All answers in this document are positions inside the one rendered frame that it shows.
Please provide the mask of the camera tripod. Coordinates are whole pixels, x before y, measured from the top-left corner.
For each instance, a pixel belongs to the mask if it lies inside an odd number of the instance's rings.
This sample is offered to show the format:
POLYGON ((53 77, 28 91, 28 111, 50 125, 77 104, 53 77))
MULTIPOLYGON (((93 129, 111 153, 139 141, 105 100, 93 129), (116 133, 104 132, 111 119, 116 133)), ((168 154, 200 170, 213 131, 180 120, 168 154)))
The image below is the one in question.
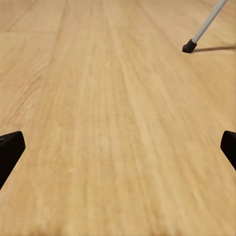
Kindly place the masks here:
POLYGON ((203 25, 200 27, 196 35, 193 39, 190 39, 190 41, 187 43, 187 45, 183 46, 183 51, 185 53, 191 54, 194 49, 197 47, 197 42, 200 40, 200 38, 203 36, 207 28, 210 26, 210 24, 213 22, 213 20, 216 18, 218 13, 221 11, 221 9, 224 7, 224 5, 227 3, 228 0, 219 0, 219 2, 216 4, 210 15, 207 17, 203 25))

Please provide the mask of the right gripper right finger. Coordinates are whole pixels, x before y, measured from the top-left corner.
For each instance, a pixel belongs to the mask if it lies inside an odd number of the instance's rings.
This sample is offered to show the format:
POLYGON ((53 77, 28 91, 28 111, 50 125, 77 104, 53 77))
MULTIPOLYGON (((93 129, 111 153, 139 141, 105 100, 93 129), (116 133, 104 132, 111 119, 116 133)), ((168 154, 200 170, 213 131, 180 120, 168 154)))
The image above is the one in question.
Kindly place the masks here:
POLYGON ((220 147, 236 170, 236 133, 225 131, 220 147))

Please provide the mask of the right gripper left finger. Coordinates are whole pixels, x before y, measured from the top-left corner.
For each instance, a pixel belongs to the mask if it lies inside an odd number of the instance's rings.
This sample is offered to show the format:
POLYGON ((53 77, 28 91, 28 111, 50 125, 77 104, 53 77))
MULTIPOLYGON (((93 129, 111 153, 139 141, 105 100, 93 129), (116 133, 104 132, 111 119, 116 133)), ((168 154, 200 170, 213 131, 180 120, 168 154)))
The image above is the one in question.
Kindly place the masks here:
POLYGON ((26 149, 22 131, 0 136, 0 189, 26 149))

